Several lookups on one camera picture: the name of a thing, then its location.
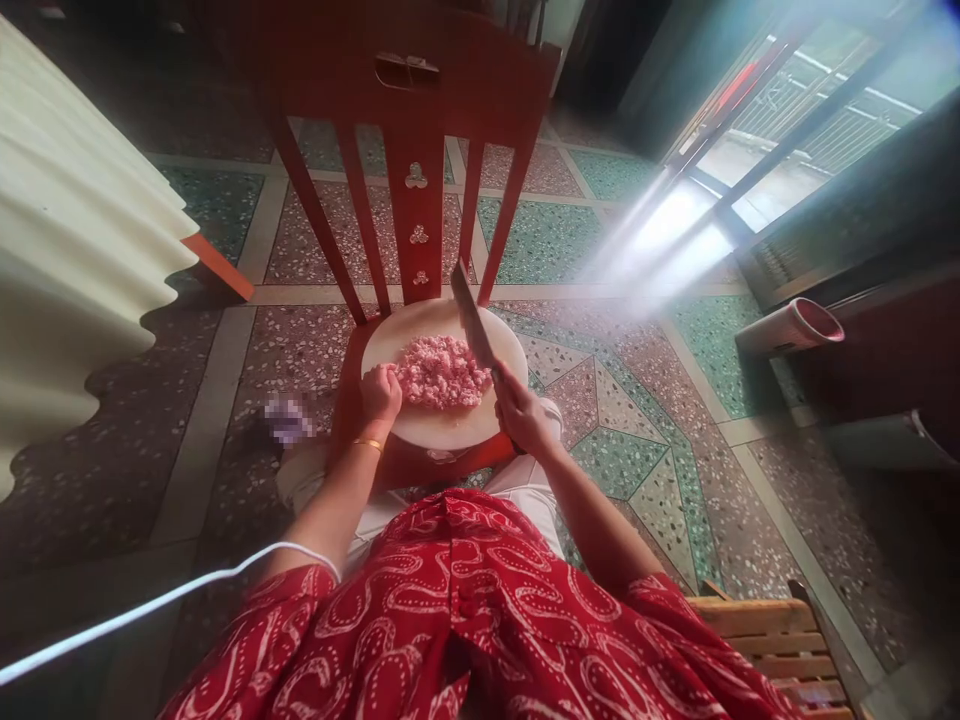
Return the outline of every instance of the raw meat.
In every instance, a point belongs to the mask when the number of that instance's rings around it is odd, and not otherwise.
[[[449,335],[414,338],[396,372],[405,401],[435,410],[476,407],[492,382],[467,343]]]

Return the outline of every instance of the red patterned clothing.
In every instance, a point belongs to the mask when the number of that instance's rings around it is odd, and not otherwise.
[[[613,595],[509,502],[429,497],[339,587],[263,583],[165,718],[772,718],[796,711],[664,575]]]

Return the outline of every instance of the cutting board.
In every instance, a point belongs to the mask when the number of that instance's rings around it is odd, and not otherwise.
[[[526,382],[527,358],[513,330],[486,308],[480,308],[480,319],[490,338],[494,355],[514,375]],[[366,373],[382,362],[398,362],[403,348],[419,335],[451,335],[466,340],[460,327],[456,303],[445,298],[424,300],[406,305],[391,314],[370,337],[363,353],[361,370]],[[393,426],[393,433],[427,450],[470,448],[499,432],[500,425],[493,409],[496,399],[491,386],[475,408],[428,410],[404,403]]]

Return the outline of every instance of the knife blade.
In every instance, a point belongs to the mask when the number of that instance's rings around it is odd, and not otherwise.
[[[497,358],[493,354],[493,348],[490,346],[490,338],[487,337],[487,331],[480,319],[477,301],[470,294],[467,269],[463,265],[463,260],[457,261],[453,272],[450,274],[450,287],[453,290],[453,299],[457,303],[457,310],[460,312],[460,324],[463,325],[463,332],[467,336],[467,345],[470,346],[470,351],[477,359],[477,364],[490,368],[490,373],[493,375],[493,391],[496,393],[497,388],[503,382],[503,377],[497,364]],[[527,454],[527,451],[517,445],[513,438],[510,438],[510,443],[517,455]]]

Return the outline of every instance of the gold bangle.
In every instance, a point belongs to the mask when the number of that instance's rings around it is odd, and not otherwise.
[[[375,447],[377,451],[383,455],[383,445],[376,440],[367,440],[365,438],[357,438],[353,441],[354,445],[369,445],[370,447]]]

